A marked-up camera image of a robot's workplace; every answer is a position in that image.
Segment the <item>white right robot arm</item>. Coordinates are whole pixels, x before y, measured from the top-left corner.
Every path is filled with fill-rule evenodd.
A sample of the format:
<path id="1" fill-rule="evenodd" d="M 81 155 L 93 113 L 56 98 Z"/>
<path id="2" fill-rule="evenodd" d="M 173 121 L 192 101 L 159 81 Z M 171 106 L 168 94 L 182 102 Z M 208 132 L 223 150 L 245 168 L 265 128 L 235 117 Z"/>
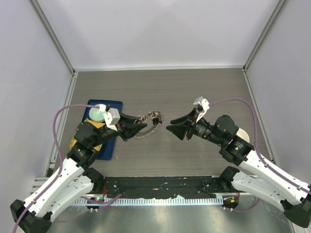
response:
<path id="1" fill-rule="evenodd" d="M 235 165 L 221 174 L 219 185 L 222 190 L 236 189 L 252 194 L 274 205 L 295 225 L 309 227 L 310 184 L 262 157 L 249 141 L 240 137 L 240 129 L 230 116 L 220 116 L 212 125 L 194 108 L 189 114 L 171 120 L 166 129 L 180 140 L 189 140 L 195 135 L 220 147 L 219 154 Z"/>

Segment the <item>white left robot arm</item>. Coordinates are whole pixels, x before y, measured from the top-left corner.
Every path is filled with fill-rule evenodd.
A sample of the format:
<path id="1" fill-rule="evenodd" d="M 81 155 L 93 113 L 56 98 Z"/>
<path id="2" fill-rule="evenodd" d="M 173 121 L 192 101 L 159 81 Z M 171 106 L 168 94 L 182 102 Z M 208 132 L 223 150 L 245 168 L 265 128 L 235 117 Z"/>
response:
<path id="1" fill-rule="evenodd" d="M 144 117 L 128 116 L 114 108 L 104 111 L 103 117 L 103 122 L 80 123 L 57 171 L 28 198 L 11 204 L 13 232 L 21 228 L 25 233 L 45 233 L 74 201 L 89 192 L 100 193 L 103 176 L 91 168 L 100 154 L 99 146 L 117 137 L 127 141 L 147 127 Z"/>

